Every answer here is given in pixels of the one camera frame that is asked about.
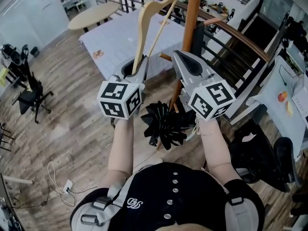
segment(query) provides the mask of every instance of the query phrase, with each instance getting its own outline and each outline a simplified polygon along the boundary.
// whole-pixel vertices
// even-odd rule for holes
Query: logo
[[[131,209],[139,209],[139,207],[143,204],[142,201],[138,201],[136,198],[129,198],[127,200],[127,208]]]

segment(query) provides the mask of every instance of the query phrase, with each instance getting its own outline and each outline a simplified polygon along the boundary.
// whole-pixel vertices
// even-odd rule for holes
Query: bag
[[[126,183],[111,186],[107,197],[99,197],[93,203],[81,206],[73,216],[72,230],[108,231],[111,218],[123,207],[134,176]],[[230,194],[224,186],[222,188],[228,196],[225,205],[226,230],[257,231],[259,216],[255,204],[250,199]]]

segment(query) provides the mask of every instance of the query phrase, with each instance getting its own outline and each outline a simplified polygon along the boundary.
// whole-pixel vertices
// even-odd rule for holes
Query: table
[[[140,10],[135,10],[119,16],[79,38],[105,79],[114,73],[115,68],[121,67],[124,63],[135,58],[138,44],[139,12]],[[144,54],[149,52],[163,19],[164,16],[159,14],[152,17]],[[172,68],[172,63],[159,57],[159,54],[162,52],[172,56],[174,50],[181,50],[183,35],[184,27],[168,19],[149,59],[148,79],[163,70]],[[98,50],[101,50],[103,55],[94,58],[93,54]]]
[[[281,65],[285,67],[294,78],[292,78],[282,67],[280,68]],[[280,74],[287,83],[287,86],[284,85]],[[267,107],[267,113],[273,120],[281,135],[290,138],[292,141],[294,158],[297,158],[302,149],[306,126],[300,112],[291,98],[294,85],[298,79],[298,77],[295,76],[296,74],[286,61],[281,56],[277,56],[275,58],[275,66],[270,73],[267,82],[264,84],[258,95],[250,97],[247,100],[246,105],[249,107],[232,120],[231,125],[234,125],[236,122],[244,118],[260,104],[264,104]],[[287,114],[285,104],[278,101],[278,95],[283,91],[288,93],[287,100],[292,104],[292,117]]]
[[[72,7],[75,6],[75,3],[78,2],[80,0],[66,0],[62,3],[62,6],[65,8],[65,9],[70,9]]]
[[[119,4],[115,2],[102,3],[91,7],[76,17],[68,24],[68,29],[79,30],[84,29],[88,32],[88,27],[94,24],[100,25],[100,21],[108,20],[108,17],[119,9]]]

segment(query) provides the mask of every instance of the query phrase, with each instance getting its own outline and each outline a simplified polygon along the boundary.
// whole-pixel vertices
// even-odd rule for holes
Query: cable
[[[50,172],[49,172],[49,165],[50,164],[52,164],[52,166],[53,166],[53,179],[51,178],[51,176],[50,176]],[[61,190],[60,190],[60,188],[58,187],[58,185],[57,185],[57,182],[56,182],[56,170],[55,170],[55,168],[54,168],[54,163],[53,163],[53,161],[51,161],[51,162],[49,162],[48,163],[48,165],[47,165],[47,171],[48,171],[48,175],[49,175],[49,178],[51,179],[51,181],[53,182],[53,184],[55,185],[55,187],[56,187],[56,190],[50,185],[50,183],[48,182],[48,184],[50,185],[50,187],[52,188],[52,190],[54,190],[59,196],[60,196],[60,198],[61,198],[61,200],[62,200],[62,202],[65,204],[65,203],[68,203],[68,204],[70,204],[70,207],[74,207],[75,206],[75,203],[74,204],[72,204],[71,202],[68,202],[68,201],[66,201],[65,199],[63,199],[62,198],[62,196],[61,195],[64,195],[65,193],[64,192],[61,192]]]
[[[282,79],[282,81],[283,81],[283,83],[284,83],[285,86],[287,85],[287,83],[284,81],[284,79],[283,79],[283,77],[282,77],[282,75],[281,75],[281,73],[280,73],[281,67],[284,68],[284,70],[289,74],[289,76],[291,76],[291,78],[295,78],[295,77],[298,77],[298,76],[300,76],[300,75],[303,74],[303,73],[300,73],[300,74],[298,74],[298,75],[296,75],[296,76],[293,77],[293,76],[285,69],[285,67],[284,67],[282,64],[280,64],[279,74],[280,74],[280,77],[281,77],[281,79]]]
[[[72,194],[69,192],[69,189],[66,190],[66,191],[67,191],[67,193],[68,193],[69,195],[71,195],[71,196],[74,198],[74,205],[76,205],[76,198],[74,197],[74,195],[72,195]]]
[[[69,190],[69,191],[72,192],[72,193],[75,193],[75,194],[79,194],[79,193],[83,193],[83,192],[86,192],[86,191],[91,190],[91,189],[94,189],[94,188],[97,188],[97,187],[91,187],[91,188],[86,189],[86,190],[84,190],[84,191],[82,191],[82,192],[73,192],[72,190]]]
[[[49,165],[50,165],[50,164],[52,164],[52,166],[53,166],[53,178],[54,178],[54,181],[53,181],[53,179],[51,178],[50,172],[49,172]],[[47,165],[47,171],[48,171],[49,178],[51,179],[51,181],[53,182],[53,184],[56,186],[56,189],[58,190],[58,193],[60,193],[60,194],[62,194],[62,195],[65,194],[64,192],[61,192],[60,188],[59,188],[58,185],[57,185],[57,182],[56,182],[56,170],[55,170],[55,168],[54,168],[54,163],[53,163],[53,161],[51,161],[51,162],[48,163],[48,165]]]
[[[14,209],[27,209],[27,208],[37,208],[37,207],[43,207],[43,206],[45,206],[45,205],[48,203],[49,194],[50,194],[50,185],[49,185],[49,181],[47,181],[47,184],[48,184],[48,193],[47,193],[47,199],[46,199],[46,201],[42,202],[40,205],[33,205],[33,206],[24,206],[24,207],[21,207],[21,203],[20,203],[20,201],[19,201],[17,198],[9,196],[10,198],[12,198],[12,199],[14,199],[14,200],[17,200],[17,202],[18,202],[18,204],[19,204],[18,207],[13,207],[13,206],[12,206],[12,208],[14,208]]]

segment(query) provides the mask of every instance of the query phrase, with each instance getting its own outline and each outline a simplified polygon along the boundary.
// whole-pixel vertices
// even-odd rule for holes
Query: white cord
[[[49,165],[50,165],[50,164],[52,164],[52,166],[53,166],[53,179],[51,178],[50,172],[49,172]],[[54,168],[54,163],[53,163],[53,161],[51,161],[51,162],[48,163],[48,165],[47,165],[47,171],[48,171],[48,175],[49,175],[50,180],[53,182],[53,184],[54,184],[55,187],[56,187],[56,191],[55,191],[55,192],[60,196],[60,198],[61,198],[64,202],[70,204],[71,206],[75,206],[75,205],[72,204],[71,202],[68,202],[68,201],[66,201],[65,199],[63,199],[62,196],[61,196],[61,195],[64,195],[65,193],[64,193],[64,192],[61,192],[60,188],[59,188],[58,185],[57,185],[57,182],[56,182],[56,170],[55,170],[55,168]]]
[[[196,119],[195,119],[196,125],[192,129],[192,133],[186,138],[186,141],[190,140],[195,134],[203,135],[203,136],[208,136],[208,135],[211,135],[211,134],[215,133],[215,131],[213,131],[213,132],[211,132],[209,134],[202,134],[200,132],[199,119],[201,119],[201,118],[198,115],[196,115]]]

